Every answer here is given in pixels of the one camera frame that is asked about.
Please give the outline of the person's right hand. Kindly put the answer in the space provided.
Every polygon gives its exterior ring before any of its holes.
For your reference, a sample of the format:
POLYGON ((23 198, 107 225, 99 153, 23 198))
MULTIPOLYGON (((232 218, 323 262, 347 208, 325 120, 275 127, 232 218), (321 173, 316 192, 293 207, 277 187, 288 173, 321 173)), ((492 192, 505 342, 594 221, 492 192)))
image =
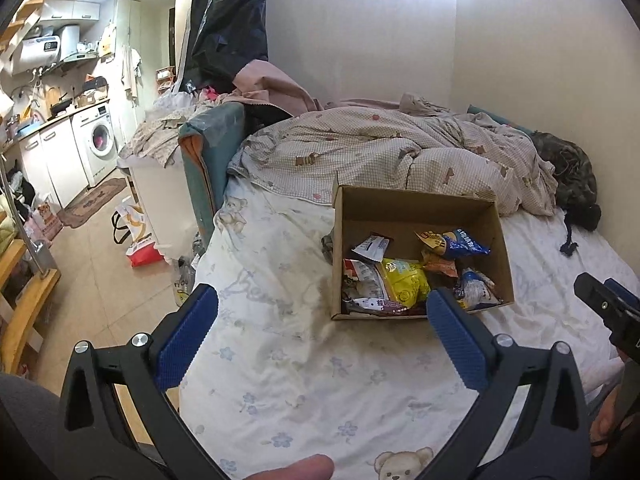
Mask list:
POLYGON ((616 406, 620 396, 620 386, 616 386, 604 400, 596 419, 589 431, 591 455, 598 458, 608 452, 612 443, 617 444, 620 433, 631 425, 634 415, 622 422, 616 422, 616 406))

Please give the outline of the person's left hand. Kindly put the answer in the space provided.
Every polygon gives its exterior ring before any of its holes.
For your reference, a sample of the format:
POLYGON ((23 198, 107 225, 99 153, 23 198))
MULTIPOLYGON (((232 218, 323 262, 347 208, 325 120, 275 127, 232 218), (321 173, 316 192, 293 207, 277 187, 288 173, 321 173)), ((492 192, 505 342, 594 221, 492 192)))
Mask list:
POLYGON ((246 480, 330 480, 334 470, 329 456, 316 454, 286 467, 256 472, 246 480))

